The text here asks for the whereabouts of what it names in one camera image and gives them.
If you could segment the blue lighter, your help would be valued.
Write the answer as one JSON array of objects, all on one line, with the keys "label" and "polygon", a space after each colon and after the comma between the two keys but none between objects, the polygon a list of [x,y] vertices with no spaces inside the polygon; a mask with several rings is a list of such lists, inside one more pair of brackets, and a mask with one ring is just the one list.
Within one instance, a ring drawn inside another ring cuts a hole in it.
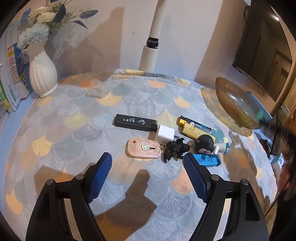
[{"label": "blue lighter", "polygon": [[215,154],[193,154],[193,157],[197,163],[205,167],[216,167],[221,165],[221,160],[218,155]]}]

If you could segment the black-headed white-coat figurine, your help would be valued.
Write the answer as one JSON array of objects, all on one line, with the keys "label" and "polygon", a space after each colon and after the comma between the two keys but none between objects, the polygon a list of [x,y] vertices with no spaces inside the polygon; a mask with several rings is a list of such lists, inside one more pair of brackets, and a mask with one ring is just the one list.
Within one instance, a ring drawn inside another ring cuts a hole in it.
[{"label": "black-headed white-coat figurine", "polygon": [[195,141],[195,152],[197,154],[214,154],[218,153],[227,155],[230,150],[229,143],[214,143],[213,138],[210,135],[200,135]]}]

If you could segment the light blue translucent toy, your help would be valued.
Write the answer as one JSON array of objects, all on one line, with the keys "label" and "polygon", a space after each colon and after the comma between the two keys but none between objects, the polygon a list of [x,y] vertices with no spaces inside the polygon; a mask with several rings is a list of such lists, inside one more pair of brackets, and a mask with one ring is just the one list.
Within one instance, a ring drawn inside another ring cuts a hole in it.
[{"label": "light blue translucent toy", "polygon": [[215,125],[214,128],[211,130],[211,136],[215,138],[214,143],[227,143],[228,139],[225,137],[224,132],[217,126]]}]

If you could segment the black spiky toy figure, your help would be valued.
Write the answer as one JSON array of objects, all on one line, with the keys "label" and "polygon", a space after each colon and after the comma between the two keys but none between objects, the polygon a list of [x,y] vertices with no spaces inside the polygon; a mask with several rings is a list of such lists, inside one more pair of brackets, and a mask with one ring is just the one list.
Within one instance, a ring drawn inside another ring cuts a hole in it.
[{"label": "black spiky toy figure", "polygon": [[171,158],[183,159],[183,154],[189,152],[190,146],[184,143],[184,138],[169,141],[163,154],[164,162],[167,163]]}]

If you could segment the yellow lighter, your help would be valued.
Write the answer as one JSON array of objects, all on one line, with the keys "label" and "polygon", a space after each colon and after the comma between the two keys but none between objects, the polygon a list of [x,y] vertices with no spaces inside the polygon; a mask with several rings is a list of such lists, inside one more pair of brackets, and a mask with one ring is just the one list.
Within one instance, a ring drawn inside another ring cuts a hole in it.
[{"label": "yellow lighter", "polygon": [[181,134],[196,140],[199,136],[207,134],[205,131],[190,125],[185,120],[178,118],[177,125],[181,128]]}]

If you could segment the pink oval utility knife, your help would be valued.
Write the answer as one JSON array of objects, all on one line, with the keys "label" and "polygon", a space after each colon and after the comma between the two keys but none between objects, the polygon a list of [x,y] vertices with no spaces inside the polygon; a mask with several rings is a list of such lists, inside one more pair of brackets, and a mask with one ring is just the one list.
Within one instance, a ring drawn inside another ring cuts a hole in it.
[{"label": "pink oval utility knife", "polygon": [[137,159],[156,159],[162,154],[159,143],[143,138],[131,138],[125,151],[128,156]]}]

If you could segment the white charger cube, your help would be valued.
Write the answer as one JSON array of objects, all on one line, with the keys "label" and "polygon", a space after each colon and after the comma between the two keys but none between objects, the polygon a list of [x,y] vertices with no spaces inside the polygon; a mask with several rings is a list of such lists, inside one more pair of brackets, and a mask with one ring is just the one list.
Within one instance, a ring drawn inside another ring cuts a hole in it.
[{"label": "white charger cube", "polygon": [[174,140],[175,130],[165,125],[159,125],[154,140],[162,146]]}]

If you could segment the black USB stick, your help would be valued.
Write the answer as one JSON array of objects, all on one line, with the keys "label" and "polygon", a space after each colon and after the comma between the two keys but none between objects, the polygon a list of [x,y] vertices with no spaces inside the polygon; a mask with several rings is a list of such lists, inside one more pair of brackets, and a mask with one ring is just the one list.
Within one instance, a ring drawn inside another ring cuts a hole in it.
[{"label": "black USB stick", "polygon": [[128,128],[145,132],[156,133],[158,130],[158,123],[156,120],[123,114],[116,115],[114,119],[114,125],[121,128]]}]

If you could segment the teal translucent toy figure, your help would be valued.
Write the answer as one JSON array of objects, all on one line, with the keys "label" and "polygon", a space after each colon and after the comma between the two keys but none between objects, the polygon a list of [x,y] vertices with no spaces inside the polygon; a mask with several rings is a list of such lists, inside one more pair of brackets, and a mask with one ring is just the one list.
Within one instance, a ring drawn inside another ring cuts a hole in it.
[{"label": "teal translucent toy figure", "polygon": [[263,111],[260,110],[260,111],[257,112],[255,120],[257,122],[265,120]]}]

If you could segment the brown object beside table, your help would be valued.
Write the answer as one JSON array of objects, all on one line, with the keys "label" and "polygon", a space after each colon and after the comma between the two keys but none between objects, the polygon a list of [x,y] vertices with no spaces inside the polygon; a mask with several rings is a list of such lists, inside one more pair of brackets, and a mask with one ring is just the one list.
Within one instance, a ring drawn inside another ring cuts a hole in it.
[{"label": "brown object beside table", "polygon": [[267,154],[267,158],[270,159],[270,152],[271,152],[271,146],[268,142],[268,140],[266,139],[260,139],[259,140],[260,144],[262,145],[263,149],[265,150],[266,154]]}]

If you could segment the amber ribbed glass bowl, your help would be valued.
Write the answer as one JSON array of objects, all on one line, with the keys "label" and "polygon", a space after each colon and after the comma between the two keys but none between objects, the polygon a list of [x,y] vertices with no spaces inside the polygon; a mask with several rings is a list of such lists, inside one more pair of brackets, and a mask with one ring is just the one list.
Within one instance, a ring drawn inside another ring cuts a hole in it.
[{"label": "amber ribbed glass bowl", "polygon": [[239,126],[250,130],[261,127],[255,120],[260,109],[244,90],[222,77],[216,78],[215,90],[222,108]]}]

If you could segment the patterned fan-motif tablecloth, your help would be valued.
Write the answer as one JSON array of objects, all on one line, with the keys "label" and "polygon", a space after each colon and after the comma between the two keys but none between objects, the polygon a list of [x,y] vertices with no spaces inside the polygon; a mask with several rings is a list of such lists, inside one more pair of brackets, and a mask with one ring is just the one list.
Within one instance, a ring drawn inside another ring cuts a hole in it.
[{"label": "patterned fan-motif tablecloth", "polygon": [[[109,87],[105,98],[86,96],[94,79]],[[11,146],[4,173],[4,216],[21,240],[45,182],[71,180],[104,152],[112,155],[112,168],[90,207],[106,239],[190,238],[205,204],[182,161],[129,157],[127,142],[151,135],[114,126],[117,114],[151,118],[173,128],[177,136],[181,115],[210,128],[217,125],[231,148],[210,172],[225,180],[249,180],[263,210],[273,202],[276,178],[259,136],[234,124],[214,90],[129,69],[85,73],[62,79],[49,96],[36,98]]]}]

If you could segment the stack of books and leaflets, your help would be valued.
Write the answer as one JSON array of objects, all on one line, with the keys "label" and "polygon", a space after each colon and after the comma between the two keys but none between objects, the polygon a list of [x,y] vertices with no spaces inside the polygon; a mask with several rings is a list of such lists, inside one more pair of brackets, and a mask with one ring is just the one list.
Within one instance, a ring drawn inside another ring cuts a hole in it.
[{"label": "stack of books and leaflets", "polygon": [[33,91],[29,57],[18,48],[20,21],[10,24],[1,36],[1,85],[12,111]]}]

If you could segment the white floor lamp pole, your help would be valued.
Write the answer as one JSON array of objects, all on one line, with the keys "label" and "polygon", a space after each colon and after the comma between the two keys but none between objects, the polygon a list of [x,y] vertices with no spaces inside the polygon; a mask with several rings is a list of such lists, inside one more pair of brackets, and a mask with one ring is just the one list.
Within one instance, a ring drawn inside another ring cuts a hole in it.
[{"label": "white floor lamp pole", "polygon": [[158,0],[149,37],[142,50],[142,56],[139,64],[140,71],[154,72],[159,52],[159,36],[164,22],[168,2],[169,1]]}]

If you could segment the black wall television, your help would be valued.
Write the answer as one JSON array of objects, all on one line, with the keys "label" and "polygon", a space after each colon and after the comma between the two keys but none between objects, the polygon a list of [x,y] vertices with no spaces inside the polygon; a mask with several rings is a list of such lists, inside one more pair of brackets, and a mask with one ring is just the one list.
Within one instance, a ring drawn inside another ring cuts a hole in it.
[{"label": "black wall television", "polygon": [[246,25],[233,67],[276,101],[292,66],[290,47],[279,18],[266,1],[251,1],[246,10]]}]

